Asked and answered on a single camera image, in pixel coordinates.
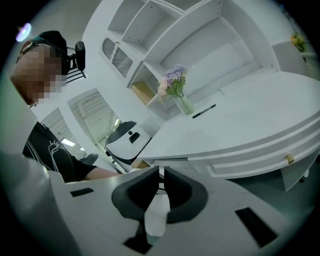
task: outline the glass vase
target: glass vase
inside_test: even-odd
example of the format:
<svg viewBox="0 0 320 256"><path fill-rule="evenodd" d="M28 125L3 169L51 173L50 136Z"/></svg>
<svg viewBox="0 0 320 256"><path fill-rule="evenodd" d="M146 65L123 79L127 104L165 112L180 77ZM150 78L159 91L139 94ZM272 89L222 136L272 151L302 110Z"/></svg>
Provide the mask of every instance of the glass vase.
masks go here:
<svg viewBox="0 0 320 256"><path fill-rule="evenodd" d="M194 104L186 96L175 98L175 103L185 115L190 115L195 112Z"/></svg>

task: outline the pen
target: pen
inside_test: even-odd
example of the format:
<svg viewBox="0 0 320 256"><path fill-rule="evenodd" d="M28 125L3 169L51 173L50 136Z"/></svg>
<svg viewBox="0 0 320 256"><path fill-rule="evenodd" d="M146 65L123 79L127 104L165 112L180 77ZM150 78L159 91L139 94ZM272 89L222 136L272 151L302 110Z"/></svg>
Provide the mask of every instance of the pen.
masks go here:
<svg viewBox="0 0 320 256"><path fill-rule="evenodd" d="M203 113L205 113L205 112L207 112L208 110L214 108L215 106L216 106L216 104L212 105L211 107L208 107L208 108L205 109L204 111L202 111L202 112L200 112L200 113L198 113L198 114L195 114L192 118L196 118L196 117L202 115Z"/></svg>

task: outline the black rectangular hole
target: black rectangular hole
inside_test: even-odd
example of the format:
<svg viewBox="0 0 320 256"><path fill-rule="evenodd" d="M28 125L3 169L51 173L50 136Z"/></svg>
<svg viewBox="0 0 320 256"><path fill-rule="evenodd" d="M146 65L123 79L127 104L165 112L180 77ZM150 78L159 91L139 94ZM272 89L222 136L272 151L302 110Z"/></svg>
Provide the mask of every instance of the black rectangular hole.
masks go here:
<svg viewBox="0 0 320 256"><path fill-rule="evenodd" d="M264 247L278 237L249 207L236 210L235 213L260 247Z"/></svg>
<svg viewBox="0 0 320 256"><path fill-rule="evenodd" d="M75 197L79 197L79 196L83 196L85 194L91 193L94 190L92 188L83 188L83 189L79 189L79 190L75 190L75 191L71 191L71 195L75 198Z"/></svg>

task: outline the person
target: person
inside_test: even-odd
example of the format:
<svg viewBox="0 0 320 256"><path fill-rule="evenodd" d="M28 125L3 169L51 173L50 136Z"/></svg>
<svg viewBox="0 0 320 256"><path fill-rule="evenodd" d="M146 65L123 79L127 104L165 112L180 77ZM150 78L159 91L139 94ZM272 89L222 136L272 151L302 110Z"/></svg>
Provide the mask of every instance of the person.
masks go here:
<svg viewBox="0 0 320 256"><path fill-rule="evenodd" d="M69 69L66 40L58 31L46 31L24 43L10 78L24 101L32 106L44 99L55 83L62 82ZM48 170L59 172L66 183L119 175L77 160L50 129L39 122L25 144L23 155Z"/></svg>

